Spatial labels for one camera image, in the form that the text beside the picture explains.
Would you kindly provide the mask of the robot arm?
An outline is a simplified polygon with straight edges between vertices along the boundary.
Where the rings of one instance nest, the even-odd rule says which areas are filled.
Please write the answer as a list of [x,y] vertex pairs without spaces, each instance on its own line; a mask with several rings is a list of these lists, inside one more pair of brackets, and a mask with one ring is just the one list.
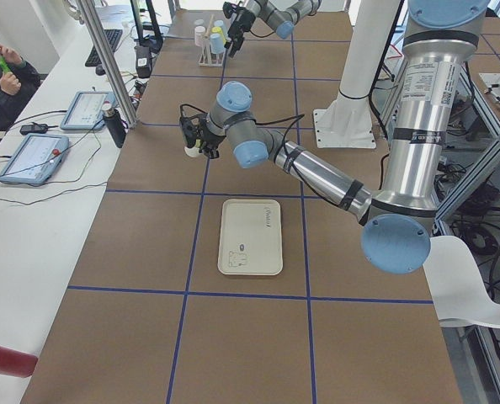
[[364,1],[354,28],[337,98],[313,113],[320,148],[371,148],[371,93],[397,13],[407,8],[396,124],[384,182],[377,191],[323,161],[277,130],[259,124],[253,96],[241,82],[226,83],[208,111],[179,119],[186,152],[218,155],[228,141],[241,167],[271,161],[363,227],[361,247],[377,268],[410,273],[433,246],[436,204],[431,193],[462,66],[474,55],[485,1]]
[[286,39],[305,16],[315,15],[321,4],[321,1],[302,0],[280,10],[271,1],[266,0],[224,2],[222,12],[227,19],[231,19],[225,44],[229,50],[228,56],[233,58],[241,49],[244,34],[251,31],[257,19],[261,19],[271,28],[273,34]]

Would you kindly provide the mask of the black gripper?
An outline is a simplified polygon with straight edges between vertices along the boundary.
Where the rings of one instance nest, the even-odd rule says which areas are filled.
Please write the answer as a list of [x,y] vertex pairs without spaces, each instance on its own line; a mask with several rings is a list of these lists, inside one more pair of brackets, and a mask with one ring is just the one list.
[[185,146],[198,146],[199,151],[209,159],[220,156],[218,148],[225,140],[225,136],[211,131],[207,114],[195,114],[190,117],[182,114],[179,126],[183,134]]
[[241,2],[238,4],[224,2],[223,13],[227,19],[234,18],[227,31],[228,40],[225,44],[225,48],[229,50],[228,56],[234,57],[242,47],[244,34],[249,32],[253,26],[254,14],[243,7]]

